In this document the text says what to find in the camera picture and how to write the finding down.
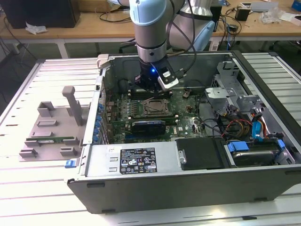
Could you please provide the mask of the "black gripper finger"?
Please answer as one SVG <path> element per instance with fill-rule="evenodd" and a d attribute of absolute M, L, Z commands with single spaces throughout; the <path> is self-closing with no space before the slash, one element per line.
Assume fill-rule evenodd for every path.
<path fill-rule="evenodd" d="M 157 96 L 157 83 L 150 77 L 140 74 L 135 77 L 135 84 L 145 90 L 152 97 Z"/>

